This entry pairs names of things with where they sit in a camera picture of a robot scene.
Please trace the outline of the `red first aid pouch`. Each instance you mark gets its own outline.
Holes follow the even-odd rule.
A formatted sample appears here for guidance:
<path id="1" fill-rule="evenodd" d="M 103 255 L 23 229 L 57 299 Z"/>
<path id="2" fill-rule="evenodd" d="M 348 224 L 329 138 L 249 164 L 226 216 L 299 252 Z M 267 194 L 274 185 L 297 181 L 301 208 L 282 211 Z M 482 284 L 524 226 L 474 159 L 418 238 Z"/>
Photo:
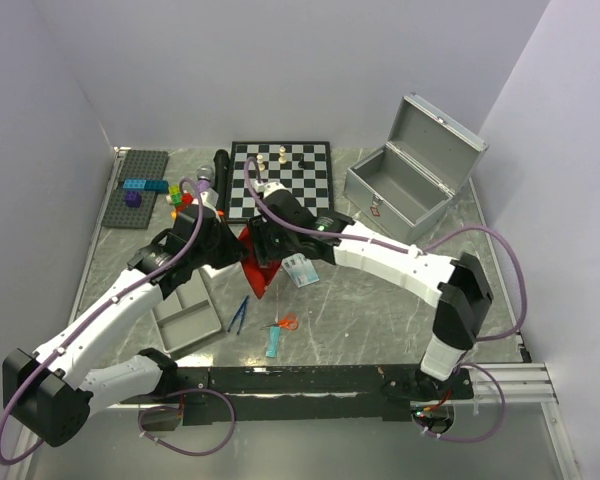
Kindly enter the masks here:
<path id="1" fill-rule="evenodd" d="M 243 228 L 238 239 L 249 250 L 248 256 L 241 261 L 241 266 L 254 295 L 260 300 L 279 271 L 281 261 L 273 261 L 266 266 L 260 266 L 256 258 L 253 239 L 247 227 Z"/>

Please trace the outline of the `blue plastic tweezers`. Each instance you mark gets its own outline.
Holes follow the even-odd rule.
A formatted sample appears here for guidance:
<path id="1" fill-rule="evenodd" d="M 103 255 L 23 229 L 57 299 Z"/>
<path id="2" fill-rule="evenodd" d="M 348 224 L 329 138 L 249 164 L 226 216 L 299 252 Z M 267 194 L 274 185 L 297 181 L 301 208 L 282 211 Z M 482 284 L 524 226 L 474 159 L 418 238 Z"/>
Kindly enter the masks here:
<path id="1" fill-rule="evenodd" d="M 227 327 L 228 333 L 231 333 L 232 331 L 235 331 L 235 333 L 237 335 L 239 335 L 241 333 L 241 330 L 243 328 L 244 321 L 246 318 L 248 305 L 249 305 L 249 296 L 246 296 L 242 300 L 240 306 L 238 307 L 237 311 L 233 315 L 233 317 L 229 323 L 229 326 Z"/>

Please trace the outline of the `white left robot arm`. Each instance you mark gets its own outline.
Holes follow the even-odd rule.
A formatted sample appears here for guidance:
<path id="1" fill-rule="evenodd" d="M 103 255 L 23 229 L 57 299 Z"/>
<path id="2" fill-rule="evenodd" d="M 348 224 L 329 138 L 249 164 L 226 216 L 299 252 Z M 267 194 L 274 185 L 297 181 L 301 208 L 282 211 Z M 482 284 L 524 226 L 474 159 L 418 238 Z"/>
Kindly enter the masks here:
<path id="1" fill-rule="evenodd" d="M 42 442 L 66 443 L 104 396 L 103 388 L 87 378 L 107 345 L 187 283 L 195 270 L 222 269 L 248 254 L 213 208 L 185 208 L 172 227 L 136 251 L 114 284 L 64 331 L 32 354 L 15 349 L 5 358 L 5 410 Z"/>

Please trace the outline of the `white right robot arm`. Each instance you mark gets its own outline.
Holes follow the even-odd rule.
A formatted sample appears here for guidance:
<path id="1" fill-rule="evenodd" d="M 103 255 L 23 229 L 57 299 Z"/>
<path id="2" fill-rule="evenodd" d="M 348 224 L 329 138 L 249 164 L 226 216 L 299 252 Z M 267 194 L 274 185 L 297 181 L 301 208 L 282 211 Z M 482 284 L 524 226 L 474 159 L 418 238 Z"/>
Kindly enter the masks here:
<path id="1" fill-rule="evenodd" d="M 493 293 L 480 261 L 426 253 L 367 228 L 338 212 L 316 217 L 279 182 L 247 182 L 247 190 L 272 231 L 256 249 L 286 258 L 301 254 L 334 266 L 366 272 L 419 297 L 435 308 L 431 340 L 416 375 L 419 392 L 438 398 L 452 372 L 478 340 Z"/>

